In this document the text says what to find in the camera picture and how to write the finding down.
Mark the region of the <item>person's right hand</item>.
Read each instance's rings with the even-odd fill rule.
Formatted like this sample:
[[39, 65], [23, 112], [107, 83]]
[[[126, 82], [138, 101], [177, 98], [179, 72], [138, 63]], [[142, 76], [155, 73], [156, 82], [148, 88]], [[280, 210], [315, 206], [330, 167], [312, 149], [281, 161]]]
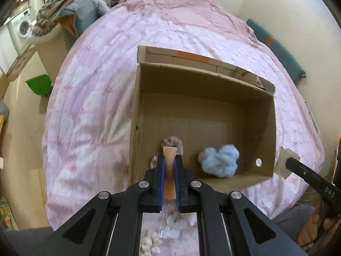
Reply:
[[[298, 236], [298, 245], [303, 248], [304, 251], [312, 249], [319, 240], [321, 242], [318, 247], [321, 249], [325, 247], [338, 227], [338, 218], [322, 217], [323, 203], [322, 200], [319, 200], [312, 215], [308, 218], [307, 223]], [[318, 239], [319, 228], [324, 229], [325, 233], [325, 236], [320, 237], [320, 239]]]

